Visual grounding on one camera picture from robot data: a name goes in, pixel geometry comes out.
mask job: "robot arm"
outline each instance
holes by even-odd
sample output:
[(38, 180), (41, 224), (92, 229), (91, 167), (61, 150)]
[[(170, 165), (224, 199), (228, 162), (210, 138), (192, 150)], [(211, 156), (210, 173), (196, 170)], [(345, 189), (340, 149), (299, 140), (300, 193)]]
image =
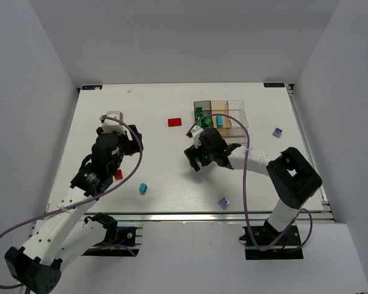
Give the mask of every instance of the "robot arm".
[[(119, 111), (106, 114), (122, 119)], [(58, 283), (68, 264), (97, 243), (112, 244), (117, 237), (117, 221), (103, 213), (92, 217), (86, 225), (69, 236), (80, 218), (96, 203), (90, 201), (70, 210), (64, 207), (92, 199), (113, 183), (124, 155), (139, 152), (135, 139), (129, 140), (123, 126), (101, 118), (98, 137), (91, 154), (82, 161), (61, 201), (63, 212), (49, 218), (19, 249), (11, 247), (5, 260), (11, 275), (36, 294), (48, 294)], [(141, 141), (136, 126), (129, 126)]]
[[(216, 129), (196, 126), (187, 136), (193, 138), (194, 145), (184, 153), (195, 171), (200, 170), (199, 163), (206, 166), (213, 161), (221, 167), (244, 169), (246, 148), (239, 144), (227, 145)], [(250, 150), (247, 170), (270, 177), (278, 193), (280, 199), (264, 225), (273, 235), (288, 226), (322, 185), (317, 172), (292, 147), (280, 153)]]

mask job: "small white object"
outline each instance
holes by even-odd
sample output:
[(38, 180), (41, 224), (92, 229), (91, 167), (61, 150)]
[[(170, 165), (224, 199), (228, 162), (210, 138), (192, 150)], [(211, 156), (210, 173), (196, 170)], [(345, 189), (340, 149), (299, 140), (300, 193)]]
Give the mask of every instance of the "small white object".
[(64, 213), (68, 213), (69, 212), (69, 210), (64, 205), (59, 205), (59, 206), (57, 206), (57, 208), (60, 209)]
[(194, 126), (191, 130), (192, 139), (194, 140), (195, 148), (201, 145), (201, 142), (199, 141), (199, 136), (201, 135), (201, 133), (203, 133), (203, 131), (204, 129), (199, 126)]
[[(108, 111), (105, 116), (108, 116), (110, 118), (116, 118), (119, 119), (120, 121), (123, 120), (123, 113), (118, 110)], [(104, 130), (104, 133), (117, 132), (119, 135), (125, 134), (123, 126), (116, 121), (111, 121), (110, 119), (105, 119), (101, 127)]]
[(118, 147), (112, 151), (112, 155), (115, 155), (118, 152)]

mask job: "small red block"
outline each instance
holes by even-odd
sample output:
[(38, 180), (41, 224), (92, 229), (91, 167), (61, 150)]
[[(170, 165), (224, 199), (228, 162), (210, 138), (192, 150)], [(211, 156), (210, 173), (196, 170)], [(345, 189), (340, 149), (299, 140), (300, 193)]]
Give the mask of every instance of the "small red block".
[(118, 170), (117, 174), (115, 175), (115, 179), (123, 179), (123, 173), (121, 170)]
[(181, 118), (169, 118), (167, 120), (167, 125), (169, 127), (178, 127), (182, 125), (182, 119)]

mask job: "black mounting bracket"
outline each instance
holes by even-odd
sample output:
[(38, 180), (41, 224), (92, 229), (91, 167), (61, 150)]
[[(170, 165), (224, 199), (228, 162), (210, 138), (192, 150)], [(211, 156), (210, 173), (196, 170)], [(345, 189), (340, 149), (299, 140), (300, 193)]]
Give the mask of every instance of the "black mounting bracket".
[[(270, 244), (275, 236), (264, 226), (252, 226), (252, 233), (259, 246)], [(259, 251), (253, 245), (248, 227), (244, 227), (244, 235), (239, 239), (245, 241), (245, 259), (246, 260), (278, 260), (278, 259), (304, 259), (302, 249), (292, 251), (292, 247), (298, 247), (301, 244), (299, 230), (292, 225), (286, 235), (275, 245), (275, 249)]]
[[(110, 243), (112, 247), (120, 244), (130, 248), (132, 252), (137, 255), (139, 253), (139, 249), (133, 249), (134, 246), (138, 246), (136, 243), (137, 239), (137, 227), (117, 227), (116, 238), (113, 242)], [(107, 246), (106, 243), (98, 243), (96, 246)], [(133, 257), (131, 253), (127, 250), (110, 250), (110, 249), (101, 249), (101, 250), (92, 250), (86, 251), (84, 256), (111, 256), (111, 257)]]

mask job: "purple cable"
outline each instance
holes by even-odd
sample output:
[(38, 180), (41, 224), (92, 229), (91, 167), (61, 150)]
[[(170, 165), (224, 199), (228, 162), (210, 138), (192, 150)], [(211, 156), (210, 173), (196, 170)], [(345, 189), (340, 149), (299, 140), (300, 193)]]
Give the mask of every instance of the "purple cable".
[[(92, 202), (92, 201), (95, 201), (95, 200), (98, 200), (100, 199), (101, 197), (111, 193), (112, 191), (116, 190), (117, 188), (119, 188), (121, 185), (123, 185), (125, 182), (127, 182), (130, 177), (133, 176), (133, 174), (135, 174), (136, 170), (139, 168), (139, 165), (142, 161), (142, 157), (143, 157), (143, 147), (142, 147), (142, 143), (140, 142), (139, 138), (137, 137), (137, 135), (135, 134), (135, 132), (129, 127), (127, 126), (123, 121), (120, 121), (119, 119), (116, 119), (116, 118), (111, 118), (109, 116), (102, 116), (102, 119), (109, 119), (111, 121), (115, 121), (121, 125), (123, 125), (126, 129), (129, 130), (129, 132), (131, 133), (132, 137), (136, 140), (136, 143), (138, 144), (139, 146), (139, 160), (137, 161), (136, 163), (136, 166), (135, 168), (133, 169), (133, 171), (131, 173), (129, 173), (129, 175), (124, 178), (120, 183), (118, 183), (116, 186), (114, 186), (113, 188), (109, 189), (109, 190), (106, 190), (105, 192), (93, 197), (93, 198), (90, 198), (90, 199), (87, 199), (87, 200), (84, 200), (84, 201), (80, 201), (80, 202), (77, 202), (77, 203), (74, 203), (74, 204), (71, 204), (71, 205), (68, 205), (66, 206), (64, 209), (72, 209), (72, 208), (75, 208), (75, 207), (78, 207), (80, 205), (83, 205), (83, 204), (86, 204), (86, 203), (89, 203), (89, 202)], [(25, 220), (24, 222), (21, 222), (17, 225), (14, 225), (13, 227), (10, 227), (8, 228), (7, 230), (5, 230), (4, 232), (2, 232), (0, 234), (0, 239), (5, 236), (6, 234), (8, 234), (9, 232), (19, 228), (19, 227), (22, 227), (24, 225), (27, 225), (27, 224), (30, 224), (36, 220), (39, 220), (39, 219), (43, 219), (45, 217), (48, 217), (48, 216), (54, 216), (55, 214), (60, 214), (63, 212), (63, 209), (56, 209), (54, 211), (51, 211), (49, 213), (45, 213), (45, 214), (41, 214), (40, 216), (36, 216), (36, 217), (33, 217), (29, 220)], [(15, 289), (15, 288), (18, 288), (18, 287), (21, 287), (21, 284), (17, 284), (17, 285), (13, 285), (13, 286), (5, 286), (5, 285), (1, 285), (0, 284), (0, 289), (4, 289), (4, 290), (9, 290), (9, 289)]]
[[(245, 135), (247, 136), (247, 150), (245, 151), (245, 158), (244, 158), (244, 167), (243, 167), (243, 204), (244, 204), (244, 216), (245, 216), (245, 222), (247, 223), (247, 227), (248, 227), (248, 232), (250, 234), (250, 238), (251, 238), (251, 242), (252, 244), (257, 248), (257, 250), (259, 251), (267, 251), (270, 250), (275, 244), (277, 244), (281, 238), (288, 232), (288, 230), (290, 229), (290, 227), (294, 224), (296, 218), (294, 218), (289, 225), (274, 239), (274, 241), (272, 241), (269, 245), (261, 247), (258, 245), (258, 243), (255, 240), (255, 237), (253, 236), (253, 232), (251, 229), (251, 224), (250, 224), (250, 218), (248, 216), (248, 206), (247, 206), (247, 167), (248, 167), (248, 153), (250, 151), (250, 134), (248, 133), (247, 128), (236, 118), (230, 116), (230, 115), (224, 115), (222, 113), (218, 113), (218, 114), (212, 114), (212, 115), (206, 115), (204, 117), (202, 117), (201, 119), (198, 119), (191, 127), (190, 127), (190, 132), (192, 131), (193, 127), (199, 122), (202, 121), (205, 118), (209, 118), (211, 116), (225, 116), (233, 121), (235, 121), (245, 132)], [(308, 215), (310, 216), (310, 231), (308, 233), (307, 238), (305, 239), (305, 241), (298, 246), (297, 248), (292, 249), (291, 251), (295, 251), (298, 250), (300, 248), (302, 248), (309, 240), (309, 237), (312, 233), (312, 227), (313, 227), (313, 220), (312, 220), (312, 216), (310, 214), (310, 212), (305, 209), (305, 208), (301, 208), (299, 210), (298, 213), (300, 213), (301, 211), (305, 211), (306, 213), (308, 213)]]
[(91, 248), (91, 249), (88, 249), (86, 252), (93, 252), (93, 251), (98, 251), (98, 250), (105, 250), (105, 249), (110, 249), (112, 247), (117, 247), (117, 248), (123, 248), (123, 249), (126, 249), (133, 257), (136, 257), (136, 254), (131, 250), (131, 248), (125, 246), (125, 245), (121, 245), (120, 243), (119, 244), (116, 244), (116, 245), (104, 245), (104, 246), (98, 246), (98, 247), (94, 247), (94, 248)]

